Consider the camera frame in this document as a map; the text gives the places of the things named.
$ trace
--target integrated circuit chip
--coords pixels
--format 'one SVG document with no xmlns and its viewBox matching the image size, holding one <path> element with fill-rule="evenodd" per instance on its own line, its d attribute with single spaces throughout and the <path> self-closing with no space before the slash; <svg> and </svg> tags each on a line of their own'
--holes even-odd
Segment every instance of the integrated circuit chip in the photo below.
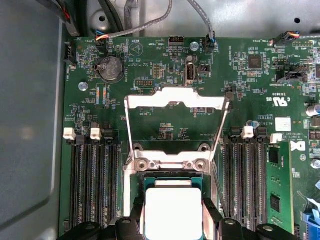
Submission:
<svg viewBox="0 0 320 240">
<path fill-rule="evenodd" d="M 271 147 L 269 150 L 269 161 L 273 164 L 279 163 L 279 150 L 278 148 Z"/>
<path fill-rule="evenodd" d="M 250 55 L 248 57 L 249 69 L 261 69 L 262 68 L 262 58 L 257 55 Z"/>
<path fill-rule="evenodd" d="M 281 200 L 279 197 L 277 197 L 276 195 L 271 194 L 270 197 L 270 206 L 273 210 L 277 211 L 278 213 L 280 213 L 280 205 L 281 205 Z"/>
<path fill-rule="evenodd" d="M 315 77 L 320 79 L 320 64 L 315 65 Z"/>
</svg>

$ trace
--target connector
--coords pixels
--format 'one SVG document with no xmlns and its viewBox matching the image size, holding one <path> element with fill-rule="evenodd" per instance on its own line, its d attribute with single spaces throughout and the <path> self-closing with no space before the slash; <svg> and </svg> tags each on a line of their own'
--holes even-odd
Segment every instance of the connector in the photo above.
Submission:
<svg viewBox="0 0 320 240">
<path fill-rule="evenodd" d="M 95 141 L 100 141 L 102 138 L 101 130 L 98 127 L 92 127 L 91 128 L 91 133 L 90 133 L 90 138 Z"/>
<path fill-rule="evenodd" d="M 74 44 L 70 42 L 65 42 L 65 55 L 64 55 L 64 62 L 70 66 L 76 66 L 76 50 L 74 48 Z"/>
<path fill-rule="evenodd" d="M 107 45 L 107 39 L 100 39 L 99 41 L 94 41 L 95 46 L 98 49 L 99 52 L 107 54 L 108 53 L 108 45 Z"/>
<path fill-rule="evenodd" d="M 269 42 L 269 46 L 271 47 L 286 47 L 295 40 L 299 39 L 298 35 L 299 31 L 286 31 L 285 33 L 280 34 L 276 38 L 273 38 Z"/>
<path fill-rule="evenodd" d="M 185 45 L 185 37 L 184 36 L 170 36 L 168 41 L 169 47 L 174 46 L 184 46 Z"/>
<path fill-rule="evenodd" d="M 72 127 L 65 127 L 63 129 L 63 138 L 66 140 L 74 141 L 76 140 L 76 133 Z"/>
<path fill-rule="evenodd" d="M 210 39 L 209 34 L 205 37 L 205 41 L 204 41 L 204 51 L 207 54 L 211 54 L 214 52 L 215 50 L 215 43 L 216 43 L 216 39 L 215 39 L 215 32 L 213 32 L 213 39 Z"/>
<path fill-rule="evenodd" d="M 320 226 L 312 213 L 303 213 L 302 220 L 306 223 L 308 239 L 320 240 Z"/>
<path fill-rule="evenodd" d="M 252 139 L 255 136 L 253 126 L 244 126 L 241 132 L 243 139 Z"/>
<path fill-rule="evenodd" d="M 192 85 L 196 79 L 196 66 L 192 62 L 188 62 L 184 68 L 184 84 Z"/>
</svg>

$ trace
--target white label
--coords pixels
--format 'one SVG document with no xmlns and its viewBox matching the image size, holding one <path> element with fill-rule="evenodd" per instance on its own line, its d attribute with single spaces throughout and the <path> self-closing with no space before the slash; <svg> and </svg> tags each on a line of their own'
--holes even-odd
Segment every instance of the white label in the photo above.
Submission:
<svg viewBox="0 0 320 240">
<path fill-rule="evenodd" d="M 276 117 L 275 130 L 277 132 L 291 132 L 291 118 L 290 117 Z"/>
<path fill-rule="evenodd" d="M 306 150 L 305 141 L 298 141 L 298 142 L 291 141 L 290 143 L 291 143 L 291 152 L 293 152 L 294 150 L 304 152 Z"/>
</svg>

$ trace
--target small black chip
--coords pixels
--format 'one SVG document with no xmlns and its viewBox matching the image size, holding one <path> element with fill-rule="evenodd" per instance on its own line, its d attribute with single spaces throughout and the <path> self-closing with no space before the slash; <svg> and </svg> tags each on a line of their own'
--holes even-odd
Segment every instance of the small black chip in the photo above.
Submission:
<svg viewBox="0 0 320 240">
<path fill-rule="evenodd" d="M 207 107 L 206 108 L 206 113 L 207 114 L 212 114 L 214 112 L 214 109 L 212 107 Z"/>
<path fill-rule="evenodd" d="M 271 197 L 270 197 L 271 208 L 277 211 L 278 213 L 280 213 L 280 203 L 281 203 L 280 198 L 277 197 L 276 195 L 271 194 Z"/>
<path fill-rule="evenodd" d="M 262 68 L 262 60 L 261 56 L 251 55 L 248 58 L 249 61 L 249 69 L 261 69 Z"/>
<path fill-rule="evenodd" d="M 77 135 L 75 137 L 75 141 L 77 145 L 85 145 L 86 144 L 86 136 L 85 135 Z"/>
<path fill-rule="evenodd" d="M 273 164 L 279 163 L 279 150 L 278 148 L 271 147 L 269 150 L 269 162 Z"/>
<path fill-rule="evenodd" d="M 315 77 L 320 79 L 320 64 L 315 65 Z"/>
</svg>

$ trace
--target dimm slot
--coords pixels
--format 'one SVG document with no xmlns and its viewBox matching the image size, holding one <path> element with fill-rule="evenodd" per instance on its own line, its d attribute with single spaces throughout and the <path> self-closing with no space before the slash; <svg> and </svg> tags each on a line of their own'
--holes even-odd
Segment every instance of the dimm slot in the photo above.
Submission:
<svg viewBox="0 0 320 240">
<path fill-rule="evenodd" d="M 247 143 L 245 145 L 246 148 L 246 161 L 247 161 L 247 215 L 248 215 L 248 223 L 247 228 L 251 231 L 255 230 L 255 207 L 254 207 L 254 196 L 255 196 L 255 176 L 254 176 L 254 148 L 253 143 Z"/>
<path fill-rule="evenodd" d="M 268 222 L 267 213 L 267 158 L 266 158 L 266 145 L 260 143 L 258 145 L 259 152 L 259 164 L 260 164 L 260 174 L 259 174 L 259 186 L 260 186 L 260 213 L 261 213 L 261 223 L 266 224 Z"/>
<path fill-rule="evenodd" d="M 118 196 L 118 145 L 110 144 L 109 149 L 109 178 L 108 178 L 108 224 L 117 216 Z"/>
<path fill-rule="evenodd" d="M 98 164 L 98 222 L 104 229 L 106 225 L 106 175 L 107 175 L 107 160 L 106 149 L 103 146 L 99 148 L 99 164 Z"/>
<path fill-rule="evenodd" d="M 93 162 L 93 170 L 94 173 L 92 184 L 93 184 L 93 193 L 92 193 L 92 219 L 93 222 L 99 222 L 99 176 L 100 176 L 100 146 L 94 145 L 92 150 L 92 162 Z"/>
<path fill-rule="evenodd" d="M 76 226 L 76 209 L 77 209 L 77 201 L 76 201 L 76 179 L 77 179 L 77 163 L 76 155 L 77 155 L 77 147 L 75 145 L 71 146 L 71 179 L 70 179 L 70 228 L 74 228 Z"/>
<path fill-rule="evenodd" d="M 223 149 L 223 198 L 226 204 L 226 216 L 230 217 L 230 148 L 231 145 L 226 143 Z"/>
<path fill-rule="evenodd" d="M 236 209 L 237 215 L 236 219 L 241 223 L 243 222 L 243 154 L 242 154 L 242 145 L 235 144 L 234 146 L 234 165 L 235 165 L 235 196 L 236 196 Z"/>
<path fill-rule="evenodd" d="M 259 155 L 259 149 L 258 149 L 259 144 L 255 143 L 253 145 L 253 169 L 254 173 L 254 181 L 253 181 L 253 197 L 254 197 L 254 229 L 256 229 L 256 226 L 259 225 L 260 223 L 260 212 L 261 212 L 261 206 L 260 206 L 260 155 Z"/>
<path fill-rule="evenodd" d="M 94 212 L 94 202 L 93 202 L 93 194 L 94 194 L 94 158 L 92 152 L 92 146 L 87 146 L 87 167 L 86 167 L 86 198 L 85 198 L 85 205 L 86 205 L 86 213 L 85 219 L 87 222 L 93 222 L 93 212 Z"/>
</svg>

